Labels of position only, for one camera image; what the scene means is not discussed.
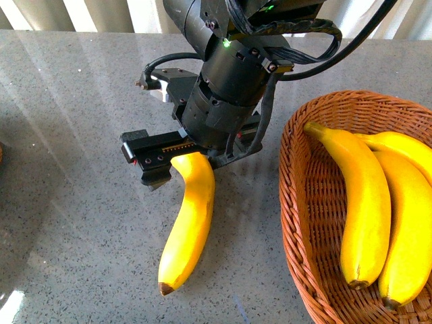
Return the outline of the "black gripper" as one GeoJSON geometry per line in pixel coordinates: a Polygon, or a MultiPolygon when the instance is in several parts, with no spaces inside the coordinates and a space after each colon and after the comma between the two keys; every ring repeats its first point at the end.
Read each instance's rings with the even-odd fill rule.
{"type": "Polygon", "coordinates": [[[222,93],[204,80],[173,80],[167,93],[174,103],[173,118],[180,129],[149,135],[146,130],[125,132],[121,151],[128,163],[142,170],[141,183],[155,191],[170,181],[173,160],[200,153],[217,169],[261,150],[263,114],[255,110],[263,93],[243,101],[241,88],[222,93]]]}

